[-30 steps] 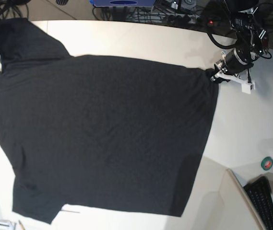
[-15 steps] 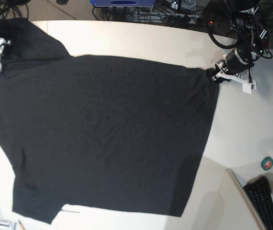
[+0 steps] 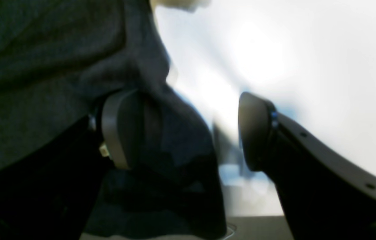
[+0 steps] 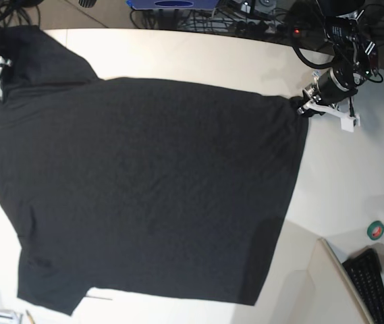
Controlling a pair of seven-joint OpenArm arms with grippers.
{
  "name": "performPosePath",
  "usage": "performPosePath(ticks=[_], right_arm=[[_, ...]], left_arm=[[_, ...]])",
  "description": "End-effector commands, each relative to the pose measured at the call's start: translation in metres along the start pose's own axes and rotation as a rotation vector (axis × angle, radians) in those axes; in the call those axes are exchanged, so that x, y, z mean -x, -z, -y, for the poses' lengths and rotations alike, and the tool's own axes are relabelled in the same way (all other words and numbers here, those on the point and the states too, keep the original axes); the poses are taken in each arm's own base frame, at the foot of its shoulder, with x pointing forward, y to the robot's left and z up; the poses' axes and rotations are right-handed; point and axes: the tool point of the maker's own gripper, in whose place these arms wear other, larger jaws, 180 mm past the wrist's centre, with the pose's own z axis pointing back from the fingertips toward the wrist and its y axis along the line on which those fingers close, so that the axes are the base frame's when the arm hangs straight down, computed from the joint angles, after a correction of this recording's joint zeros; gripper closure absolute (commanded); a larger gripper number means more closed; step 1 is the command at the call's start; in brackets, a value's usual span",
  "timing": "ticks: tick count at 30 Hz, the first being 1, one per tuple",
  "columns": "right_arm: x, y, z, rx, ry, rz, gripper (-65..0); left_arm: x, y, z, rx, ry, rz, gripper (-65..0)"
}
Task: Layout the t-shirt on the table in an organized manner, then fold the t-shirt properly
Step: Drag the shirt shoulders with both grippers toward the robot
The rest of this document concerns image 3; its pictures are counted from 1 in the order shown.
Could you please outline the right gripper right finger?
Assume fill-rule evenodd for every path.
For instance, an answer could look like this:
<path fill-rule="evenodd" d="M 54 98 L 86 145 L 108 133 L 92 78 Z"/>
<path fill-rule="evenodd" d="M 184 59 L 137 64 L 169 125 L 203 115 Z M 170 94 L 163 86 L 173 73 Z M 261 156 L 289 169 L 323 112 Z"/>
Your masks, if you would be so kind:
<path fill-rule="evenodd" d="M 294 239 L 376 240 L 375 175 L 249 92 L 238 125 L 246 164 L 275 184 Z"/>

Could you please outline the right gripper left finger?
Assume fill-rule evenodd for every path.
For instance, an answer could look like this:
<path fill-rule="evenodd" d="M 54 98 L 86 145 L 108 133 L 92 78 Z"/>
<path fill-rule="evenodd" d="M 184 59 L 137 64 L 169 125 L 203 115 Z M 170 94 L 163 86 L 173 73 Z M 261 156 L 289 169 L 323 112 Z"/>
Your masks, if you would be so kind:
<path fill-rule="evenodd" d="M 46 146 L 0 170 L 0 240 L 78 240 L 106 173 L 133 167 L 143 120 L 138 90 L 113 92 Z"/>

